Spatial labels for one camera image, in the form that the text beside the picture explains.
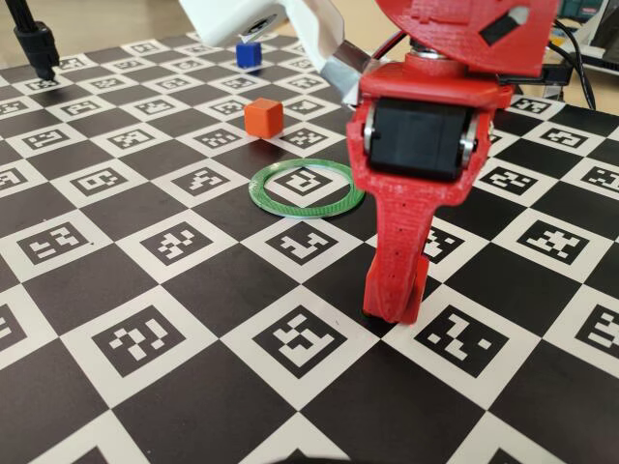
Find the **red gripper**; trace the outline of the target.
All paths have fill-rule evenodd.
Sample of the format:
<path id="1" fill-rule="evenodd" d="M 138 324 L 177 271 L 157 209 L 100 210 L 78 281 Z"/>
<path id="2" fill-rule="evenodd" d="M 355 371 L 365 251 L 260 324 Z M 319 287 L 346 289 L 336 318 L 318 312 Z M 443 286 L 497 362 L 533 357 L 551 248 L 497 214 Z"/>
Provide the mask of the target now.
<path id="1" fill-rule="evenodd" d="M 492 120 L 512 94 L 493 73 L 433 51 L 411 51 L 364 72 L 347 126 L 355 181 L 376 200 L 364 313 L 416 322 L 433 214 L 468 196 L 488 155 Z"/>

